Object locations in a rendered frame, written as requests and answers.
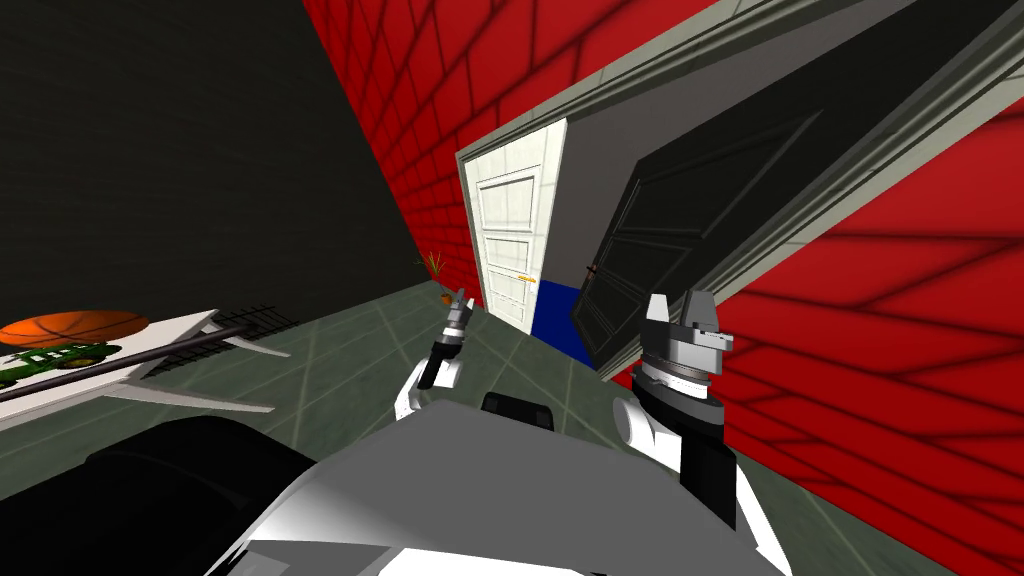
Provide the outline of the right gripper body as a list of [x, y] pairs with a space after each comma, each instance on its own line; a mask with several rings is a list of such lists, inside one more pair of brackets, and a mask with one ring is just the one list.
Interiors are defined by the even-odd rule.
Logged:
[[734, 337], [668, 322], [644, 321], [640, 342], [648, 356], [697, 371], [720, 374], [723, 353], [733, 348]]

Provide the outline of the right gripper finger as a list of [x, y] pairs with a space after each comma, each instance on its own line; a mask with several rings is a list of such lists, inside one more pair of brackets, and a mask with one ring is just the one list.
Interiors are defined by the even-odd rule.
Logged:
[[671, 336], [668, 303], [665, 294], [651, 294], [643, 320], [643, 346], [662, 347]]
[[679, 324], [696, 330], [718, 330], [719, 321], [714, 294], [688, 290], [683, 298]]

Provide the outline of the potted plant in orange pot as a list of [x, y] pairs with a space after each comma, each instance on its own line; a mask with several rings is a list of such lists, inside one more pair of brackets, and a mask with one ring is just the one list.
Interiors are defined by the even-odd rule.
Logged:
[[444, 286], [443, 281], [441, 279], [442, 271], [444, 270], [445, 266], [442, 254], [440, 252], [435, 253], [433, 251], [428, 251], [427, 253], [421, 255], [421, 260], [419, 262], [427, 268], [427, 270], [431, 275], [431, 278], [438, 285], [440, 290], [440, 300], [442, 304], [445, 306], [451, 306], [453, 303], [453, 294]]

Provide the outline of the dark panelled door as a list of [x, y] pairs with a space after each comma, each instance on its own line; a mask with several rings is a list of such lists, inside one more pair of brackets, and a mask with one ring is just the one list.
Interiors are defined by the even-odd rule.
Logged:
[[637, 162], [570, 313], [595, 370], [638, 336], [651, 294], [678, 299], [802, 192], [822, 113], [723, 113]]

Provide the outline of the white panelled door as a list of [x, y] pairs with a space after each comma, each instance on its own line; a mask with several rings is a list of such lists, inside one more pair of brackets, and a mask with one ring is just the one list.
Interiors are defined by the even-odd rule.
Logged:
[[462, 164], [484, 306], [526, 334], [534, 327], [567, 127], [560, 119]]

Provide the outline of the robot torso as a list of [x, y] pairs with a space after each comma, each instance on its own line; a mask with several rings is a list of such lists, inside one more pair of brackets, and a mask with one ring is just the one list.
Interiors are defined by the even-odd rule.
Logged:
[[628, 452], [436, 401], [314, 464], [230, 576], [768, 576], [772, 564]]

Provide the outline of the white table with toys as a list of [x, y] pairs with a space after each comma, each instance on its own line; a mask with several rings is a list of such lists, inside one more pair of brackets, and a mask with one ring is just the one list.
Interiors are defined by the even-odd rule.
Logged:
[[110, 397], [170, 406], [236, 412], [268, 413], [271, 405], [234, 402], [180, 388], [143, 382], [163, 358], [218, 342], [263, 355], [288, 358], [289, 353], [244, 339], [249, 325], [221, 326], [214, 310], [156, 322], [117, 341], [121, 351], [112, 359], [81, 369], [33, 376], [0, 390], [0, 431], [84, 402]]

